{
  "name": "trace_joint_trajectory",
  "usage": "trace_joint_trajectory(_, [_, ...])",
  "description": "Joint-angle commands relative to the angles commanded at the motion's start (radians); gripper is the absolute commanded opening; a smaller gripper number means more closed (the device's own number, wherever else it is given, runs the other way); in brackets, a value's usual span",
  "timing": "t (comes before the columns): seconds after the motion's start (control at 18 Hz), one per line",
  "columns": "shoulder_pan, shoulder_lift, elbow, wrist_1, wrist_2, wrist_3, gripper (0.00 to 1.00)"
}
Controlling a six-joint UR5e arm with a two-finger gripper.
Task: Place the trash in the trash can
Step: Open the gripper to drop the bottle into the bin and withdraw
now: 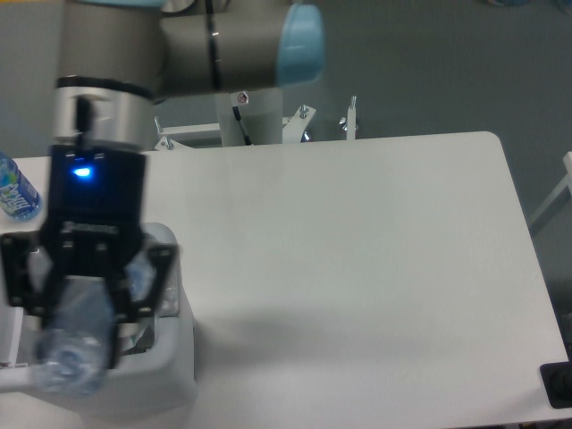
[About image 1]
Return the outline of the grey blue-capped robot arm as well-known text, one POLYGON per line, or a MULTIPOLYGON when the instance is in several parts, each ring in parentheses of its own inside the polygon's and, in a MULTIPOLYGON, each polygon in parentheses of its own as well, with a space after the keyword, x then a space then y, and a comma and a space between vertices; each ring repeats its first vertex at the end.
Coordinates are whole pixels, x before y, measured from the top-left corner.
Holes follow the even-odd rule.
POLYGON ((103 366, 114 368, 122 330, 156 310, 179 254, 142 230, 148 112, 172 97, 311 82, 324 63, 312 4, 65 2, 46 217, 1 238, 8 303, 46 330, 72 281, 98 281, 111 310, 103 366))

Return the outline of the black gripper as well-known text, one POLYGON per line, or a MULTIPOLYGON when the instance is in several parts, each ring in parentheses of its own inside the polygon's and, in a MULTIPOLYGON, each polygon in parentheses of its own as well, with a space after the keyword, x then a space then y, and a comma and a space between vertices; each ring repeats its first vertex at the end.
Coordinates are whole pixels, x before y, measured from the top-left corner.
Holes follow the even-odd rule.
POLYGON ((138 151, 53 145, 46 220, 40 231, 1 236, 4 290, 10 307, 21 307, 44 331, 63 296, 64 275, 104 277, 113 308, 108 369, 121 359, 121 337, 160 307, 178 248, 151 245, 145 255, 155 270, 147 294, 133 300, 126 266, 142 245, 140 214, 147 158, 138 151), (37 290, 30 253, 43 248, 51 267, 37 290))

